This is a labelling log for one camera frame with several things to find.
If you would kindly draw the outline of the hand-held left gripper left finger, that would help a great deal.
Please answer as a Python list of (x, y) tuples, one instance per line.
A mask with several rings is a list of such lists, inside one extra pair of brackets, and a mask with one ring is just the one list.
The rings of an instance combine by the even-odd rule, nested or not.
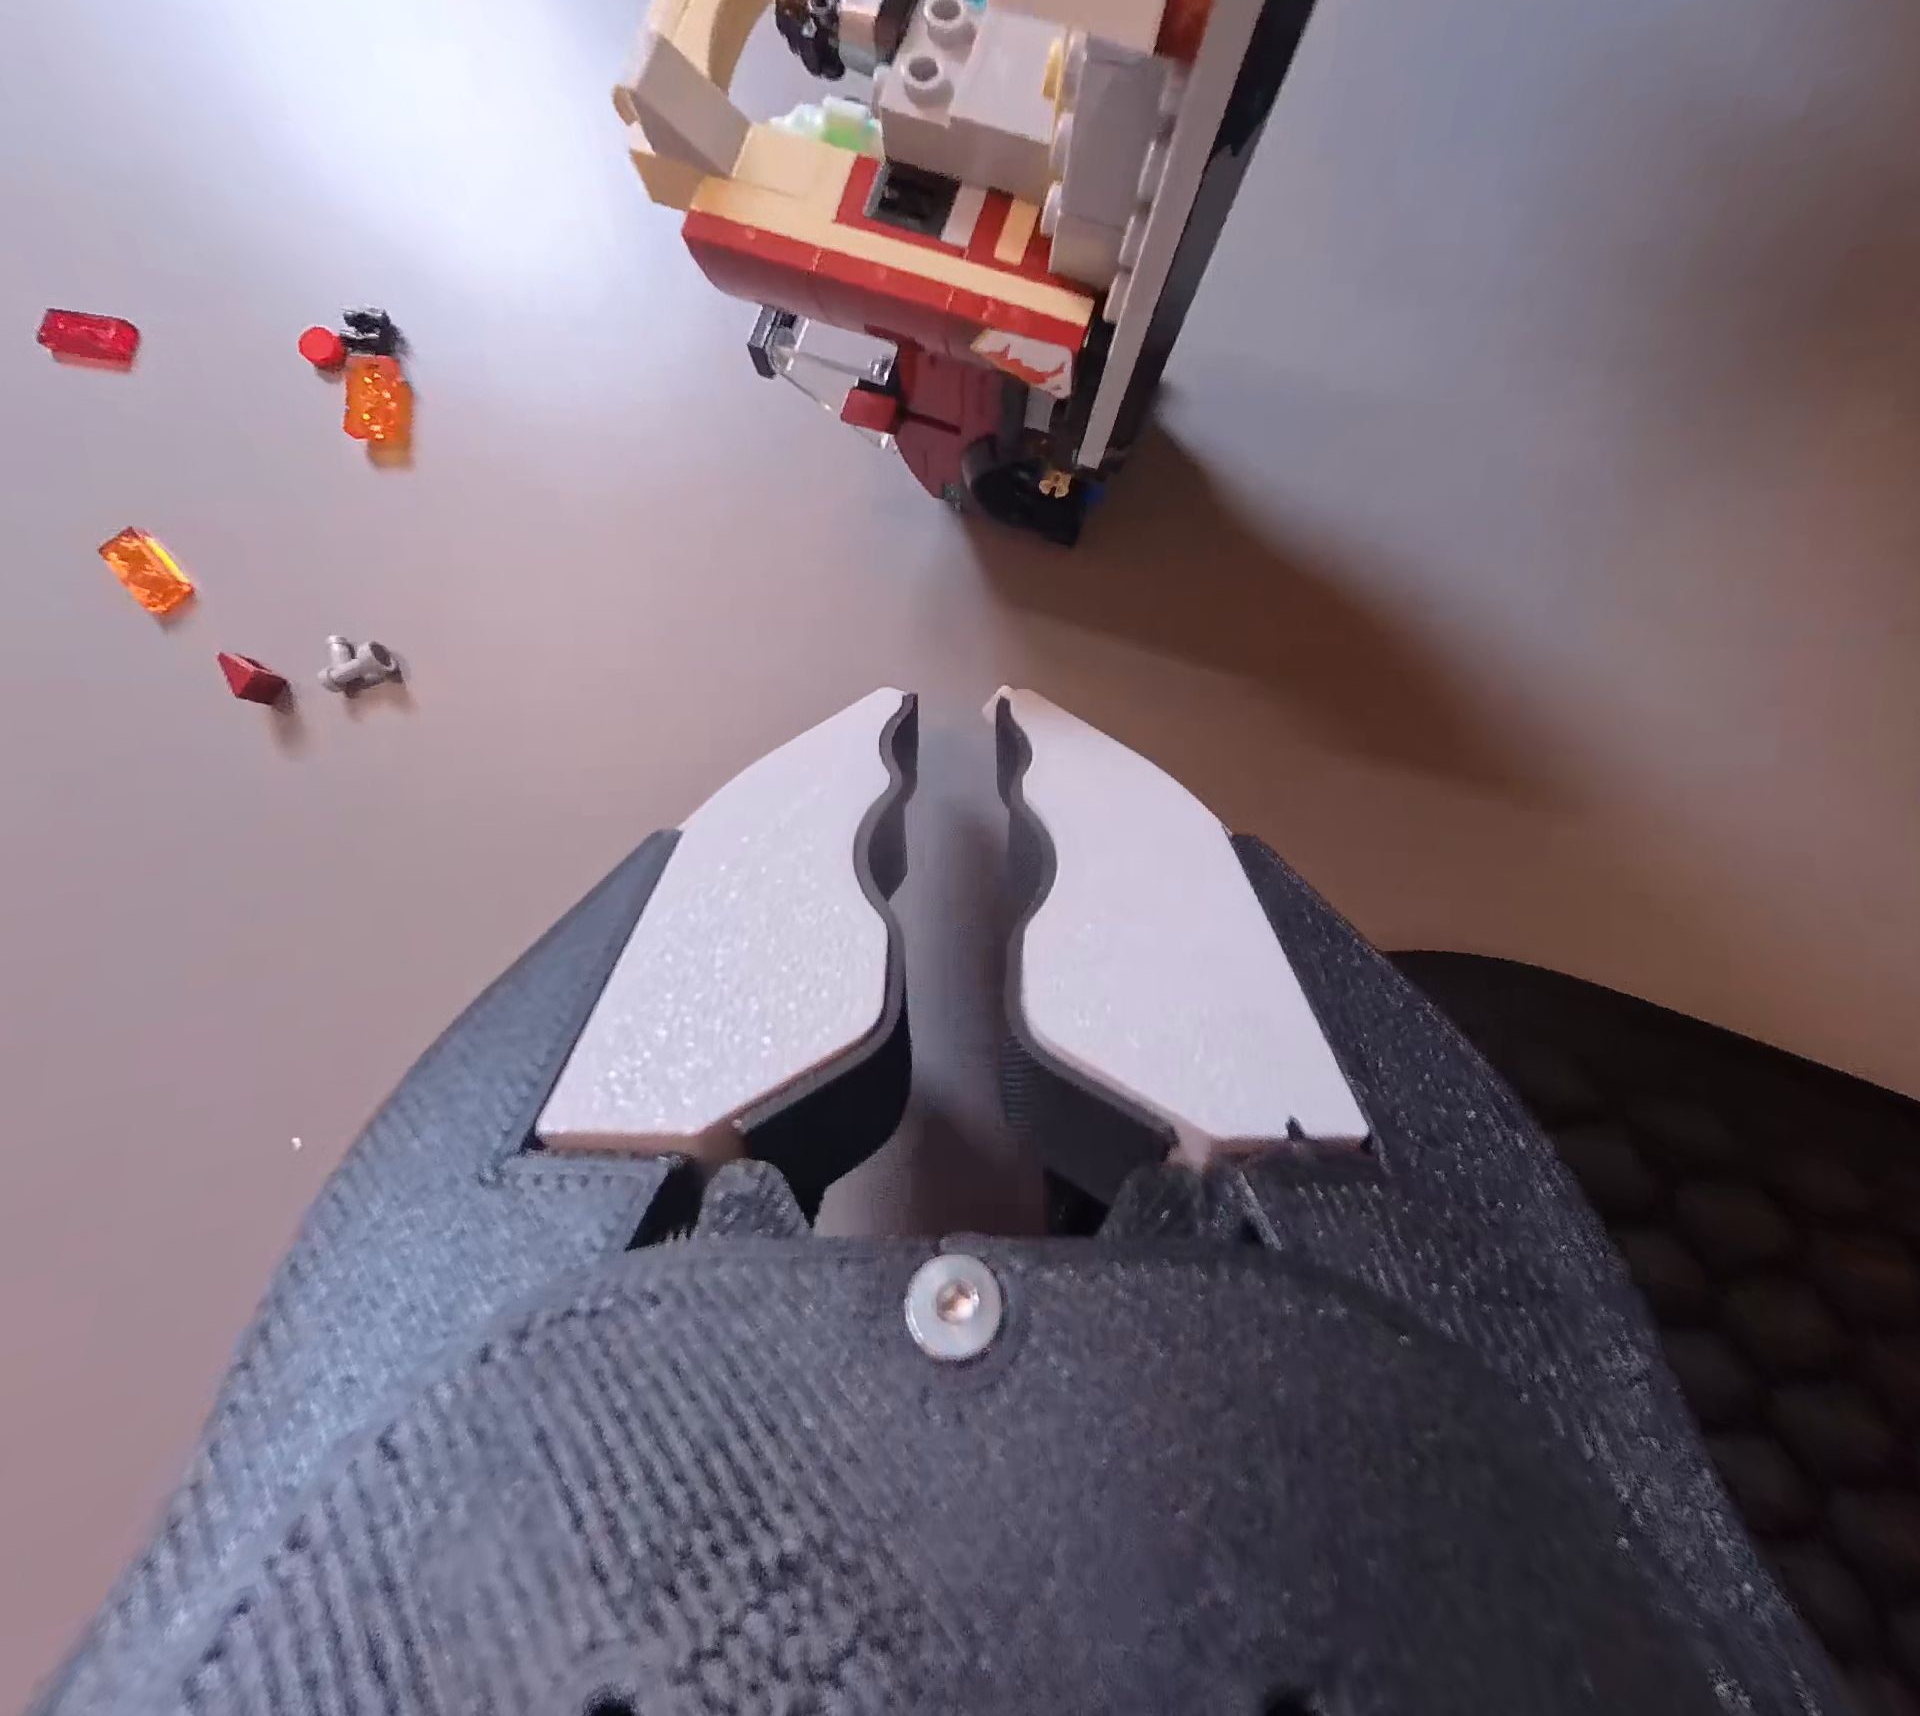
[(736, 776), (672, 845), (537, 1118), (556, 1153), (746, 1153), (902, 1021), (916, 696), (878, 688)]

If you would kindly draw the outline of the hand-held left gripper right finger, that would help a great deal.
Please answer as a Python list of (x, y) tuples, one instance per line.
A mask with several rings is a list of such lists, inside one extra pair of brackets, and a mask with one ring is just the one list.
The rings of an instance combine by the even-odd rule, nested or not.
[(1182, 1164), (1359, 1150), (1359, 1109), (1228, 829), (1030, 688), (991, 696), (1016, 1045)]

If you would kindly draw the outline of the red tan brick toy truck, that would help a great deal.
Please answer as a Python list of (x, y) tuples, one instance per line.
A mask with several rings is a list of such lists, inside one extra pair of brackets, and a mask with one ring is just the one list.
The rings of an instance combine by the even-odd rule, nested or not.
[(1072, 546), (1316, 0), (650, 0), (612, 89), (749, 359), (946, 508)]

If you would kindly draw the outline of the grey desk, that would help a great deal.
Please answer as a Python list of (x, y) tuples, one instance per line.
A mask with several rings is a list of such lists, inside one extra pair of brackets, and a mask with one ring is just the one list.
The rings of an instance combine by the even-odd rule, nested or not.
[[(1072, 550), (754, 379), (612, 116), (646, 3), (3, 0), (6, 1715), (407, 1070), (884, 685), (913, 1086), (827, 1234), (1043, 1226), (1001, 685), (1387, 953), (1916, 1093), (1916, 0), (1320, 0)], [(349, 311), (404, 455), (299, 355)], [(127, 526), (195, 581), (163, 621)], [(332, 632), (404, 684), (324, 692)]]

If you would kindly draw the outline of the orange transparent tile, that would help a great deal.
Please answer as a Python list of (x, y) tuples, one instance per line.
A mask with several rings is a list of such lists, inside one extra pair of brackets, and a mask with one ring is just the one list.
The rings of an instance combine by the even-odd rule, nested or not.
[(349, 355), (343, 364), (343, 433), (377, 455), (411, 446), (416, 394), (396, 355)]
[(97, 546), (97, 559), (130, 595), (141, 614), (163, 621), (197, 599), (195, 581), (179, 559), (147, 529), (117, 529)]

